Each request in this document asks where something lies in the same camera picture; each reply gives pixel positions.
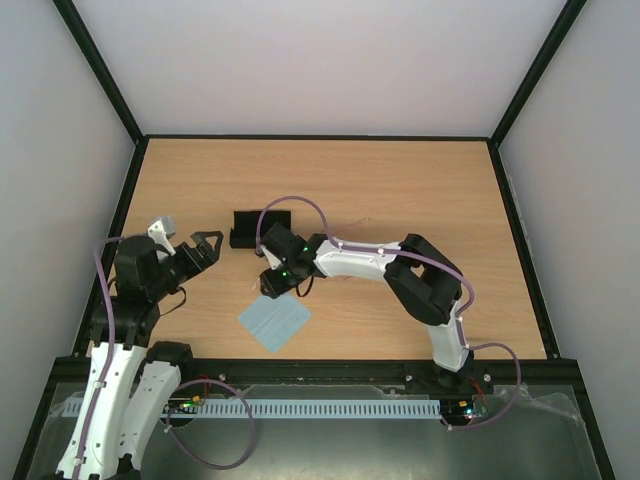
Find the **black sunglasses case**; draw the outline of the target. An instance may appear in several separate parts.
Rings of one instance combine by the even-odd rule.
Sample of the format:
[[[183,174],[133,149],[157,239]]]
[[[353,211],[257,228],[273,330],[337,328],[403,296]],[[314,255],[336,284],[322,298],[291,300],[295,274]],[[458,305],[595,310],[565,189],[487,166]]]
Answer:
[[[256,247],[256,229],[261,210],[236,210],[233,212],[233,225],[230,230],[229,245],[232,249],[254,249]],[[265,213],[260,226],[260,237],[276,224],[291,228],[290,210],[269,210]]]

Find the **light blue cleaning cloth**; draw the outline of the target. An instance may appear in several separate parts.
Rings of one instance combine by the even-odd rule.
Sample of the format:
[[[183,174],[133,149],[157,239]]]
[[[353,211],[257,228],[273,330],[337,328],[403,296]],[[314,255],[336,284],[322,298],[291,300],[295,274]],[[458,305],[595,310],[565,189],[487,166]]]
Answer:
[[[311,318],[294,296],[259,296],[238,316],[239,323],[269,352],[277,353]]]

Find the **pink sunglasses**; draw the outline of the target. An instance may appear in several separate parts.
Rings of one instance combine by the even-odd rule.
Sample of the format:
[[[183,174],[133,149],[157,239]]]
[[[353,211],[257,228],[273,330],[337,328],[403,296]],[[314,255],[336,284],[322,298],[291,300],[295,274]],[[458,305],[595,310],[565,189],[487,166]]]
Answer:
[[[367,222],[369,222],[371,220],[371,217],[364,217],[364,218],[360,218],[354,222],[348,223],[348,224],[344,224],[343,227],[344,228],[350,228],[350,227],[356,227],[356,226],[360,226],[363,224],[366,224]]]

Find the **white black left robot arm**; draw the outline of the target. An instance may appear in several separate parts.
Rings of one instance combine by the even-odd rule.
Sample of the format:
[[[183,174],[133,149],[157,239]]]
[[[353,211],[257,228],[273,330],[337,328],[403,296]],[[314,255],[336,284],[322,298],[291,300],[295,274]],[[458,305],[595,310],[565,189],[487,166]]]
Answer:
[[[164,406],[193,354],[179,342],[151,344],[159,304],[219,259],[220,231],[171,245],[156,221],[145,233],[112,237],[115,279],[98,273],[103,302],[92,315],[90,368],[74,431],[51,479],[138,479]]]

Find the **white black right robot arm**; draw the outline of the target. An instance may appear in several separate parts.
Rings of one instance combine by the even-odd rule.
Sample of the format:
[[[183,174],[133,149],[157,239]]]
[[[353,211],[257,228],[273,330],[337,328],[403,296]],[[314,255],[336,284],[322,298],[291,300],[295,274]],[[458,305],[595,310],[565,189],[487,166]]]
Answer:
[[[448,394],[468,388],[474,354],[462,326],[474,299],[462,272],[417,234],[401,242],[347,242],[314,234],[305,240],[279,225],[256,242],[257,255],[269,267],[259,276],[260,291],[276,299],[304,281],[354,277],[386,284],[410,317],[426,326],[434,366],[427,382]]]

